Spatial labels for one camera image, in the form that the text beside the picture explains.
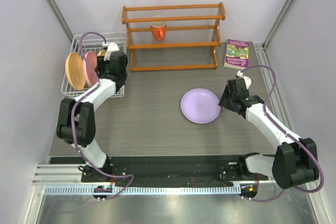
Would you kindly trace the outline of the small orange-yellow plate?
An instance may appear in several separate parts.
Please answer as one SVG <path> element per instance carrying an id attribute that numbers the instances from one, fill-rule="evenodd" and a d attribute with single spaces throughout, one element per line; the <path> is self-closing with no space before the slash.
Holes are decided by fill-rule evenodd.
<path id="1" fill-rule="evenodd" d="M 105 55 L 106 55 L 106 50 L 101 50 L 97 54 L 98 57 L 104 57 Z"/>

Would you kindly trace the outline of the purple plastic plate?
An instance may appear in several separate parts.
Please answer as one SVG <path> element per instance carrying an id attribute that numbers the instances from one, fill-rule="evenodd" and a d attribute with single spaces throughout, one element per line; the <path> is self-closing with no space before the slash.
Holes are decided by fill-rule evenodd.
<path id="1" fill-rule="evenodd" d="M 207 124 L 220 114 L 218 97 L 207 89 L 192 89 L 181 98 L 181 111 L 191 122 Z"/>

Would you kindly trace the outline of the pink plastic plate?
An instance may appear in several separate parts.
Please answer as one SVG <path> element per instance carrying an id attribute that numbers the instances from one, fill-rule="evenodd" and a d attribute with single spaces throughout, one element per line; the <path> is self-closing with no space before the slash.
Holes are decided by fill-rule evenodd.
<path id="1" fill-rule="evenodd" d="M 89 51 L 85 54 L 85 60 L 83 60 L 83 74 L 86 83 L 89 87 L 96 84 L 96 67 L 97 67 L 97 55 L 94 51 Z"/>

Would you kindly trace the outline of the large yellow plate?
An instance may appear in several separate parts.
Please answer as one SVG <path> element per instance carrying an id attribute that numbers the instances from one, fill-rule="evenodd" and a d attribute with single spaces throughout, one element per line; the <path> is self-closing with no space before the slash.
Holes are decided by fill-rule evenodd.
<path id="1" fill-rule="evenodd" d="M 65 63 L 65 73 L 69 84 L 75 90 L 82 90 L 85 87 L 85 77 L 83 74 L 83 60 L 77 52 L 68 55 Z"/>

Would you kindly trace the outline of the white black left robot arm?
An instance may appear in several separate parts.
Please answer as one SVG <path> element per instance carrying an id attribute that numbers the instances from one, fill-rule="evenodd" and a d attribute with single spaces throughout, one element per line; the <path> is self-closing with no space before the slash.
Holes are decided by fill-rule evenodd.
<path id="1" fill-rule="evenodd" d="M 94 169 L 94 176 L 102 182 L 111 177 L 112 169 L 108 155 L 95 139 L 95 111 L 124 86 L 127 64 L 127 56 L 121 51 L 104 56 L 89 51 L 83 57 L 72 52 L 66 60 L 69 83 L 78 90 L 85 85 L 89 89 L 74 99 L 61 101 L 56 135 L 80 153 L 87 166 Z"/>

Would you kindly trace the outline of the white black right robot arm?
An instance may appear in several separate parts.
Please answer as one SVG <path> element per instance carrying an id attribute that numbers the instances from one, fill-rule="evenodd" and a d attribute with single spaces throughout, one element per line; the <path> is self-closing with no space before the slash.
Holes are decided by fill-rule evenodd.
<path id="1" fill-rule="evenodd" d="M 262 174 L 275 180 L 282 189 L 319 180 L 324 175 L 318 163 L 317 146 L 311 138 L 301 138 L 285 127 L 257 95 L 250 95 L 251 81 L 244 76 L 230 79 L 219 106 L 236 112 L 252 123 L 275 148 L 274 157 L 250 153 L 239 158 L 237 173 L 242 179 Z"/>

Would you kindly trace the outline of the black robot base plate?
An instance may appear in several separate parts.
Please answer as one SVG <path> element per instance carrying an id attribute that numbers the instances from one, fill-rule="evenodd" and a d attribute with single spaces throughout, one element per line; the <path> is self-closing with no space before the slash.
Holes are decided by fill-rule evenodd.
<path id="1" fill-rule="evenodd" d="M 151 188 L 226 187 L 238 181 L 268 180 L 265 175 L 242 172 L 238 160 L 238 155 L 113 157 L 107 169 L 113 178 L 87 165 L 78 169 L 82 182 L 113 182 L 118 187 L 126 186 L 128 174 L 134 176 L 132 187 Z"/>

